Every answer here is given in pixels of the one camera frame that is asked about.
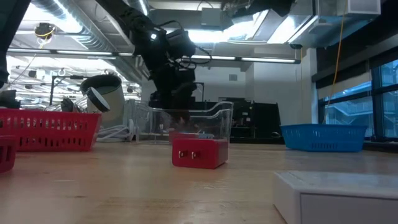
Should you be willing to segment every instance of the yellow cable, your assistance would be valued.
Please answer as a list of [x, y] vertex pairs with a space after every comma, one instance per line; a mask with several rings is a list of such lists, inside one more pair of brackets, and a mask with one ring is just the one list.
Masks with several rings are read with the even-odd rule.
[[343, 13], [343, 19], [341, 20], [340, 41], [338, 43], [335, 78], [333, 79], [333, 84], [331, 86], [331, 92], [330, 92], [330, 96], [329, 96], [328, 106], [326, 107], [325, 116], [323, 117], [323, 124], [325, 124], [325, 122], [326, 122], [326, 117], [328, 116], [328, 112], [329, 112], [330, 100], [331, 100], [331, 97], [333, 96], [334, 90], [335, 90], [335, 84], [336, 84], [337, 73], [338, 73], [338, 64], [339, 64], [339, 61], [340, 61], [341, 41], [343, 40], [344, 18], [345, 18], [345, 15], [346, 15], [347, 6], [348, 6], [348, 0], [346, 0], [346, 4], [345, 4], [345, 7], [344, 7], [344, 13]]
[[50, 32], [48, 32], [46, 34], [35, 34], [35, 35], [37, 37], [45, 37], [45, 36], [48, 36], [48, 35], [52, 34], [54, 32], [54, 30], [55, 30], [55, 27]]

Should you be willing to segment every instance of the clear plastic bin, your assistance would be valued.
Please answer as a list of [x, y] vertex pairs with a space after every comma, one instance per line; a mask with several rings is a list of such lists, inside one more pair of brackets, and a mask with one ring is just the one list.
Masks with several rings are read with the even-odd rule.
[[[229, 142], [233, 103], [220, 102], [210, 110], [162, 110], [135, 102], [136, 140], [143, 144], [170, 144], [175, 138], [225, 139]], [[188, 117], [189, 122], [178, 117]]]

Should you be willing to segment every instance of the red plastic basket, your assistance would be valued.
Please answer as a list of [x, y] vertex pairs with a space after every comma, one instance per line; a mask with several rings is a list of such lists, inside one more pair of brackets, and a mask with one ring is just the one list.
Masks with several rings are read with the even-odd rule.
[[14, 167], [16, 151], [15, 136], [0, 136], [0, 174]]
[[100, 124], [100, 114], [0, 109], [0, 136], [18, 151], [90, 151]]

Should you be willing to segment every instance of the red container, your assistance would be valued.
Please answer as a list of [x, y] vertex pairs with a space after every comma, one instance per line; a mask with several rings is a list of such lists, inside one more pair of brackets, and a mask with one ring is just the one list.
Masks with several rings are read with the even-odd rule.
[[100, 124], [100, 114], [0, 110], [0, 136], [15, 136], [18, 151], [90, 151]]
[[169, 142], [173, 143], [174, 139], [195, 139], [197, 138], [196, 134], [192, 133], [180, 133], [178, 131], [170, 131], [169, 132]]
[[0, 136], [0, 174], [14, 167], [16, 151], [15, 136]]
[[213, 139], [174, 139], [173, 165], [215, 169], [228, 160], [228, 141]]

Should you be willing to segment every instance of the basket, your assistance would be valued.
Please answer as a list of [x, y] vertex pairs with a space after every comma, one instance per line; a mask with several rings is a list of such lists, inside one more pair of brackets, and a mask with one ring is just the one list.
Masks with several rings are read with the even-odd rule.
[[100, 114], [0, 110], [0, 136], [15, 136], [18, 151], [90, 151]]
[[17, 139], [15, 136], [0, 136], [0, 174], [14, 167]]
[[281, 126], [286, 147], [312, 152], [359, 152], [366, 126], [298, 124]]

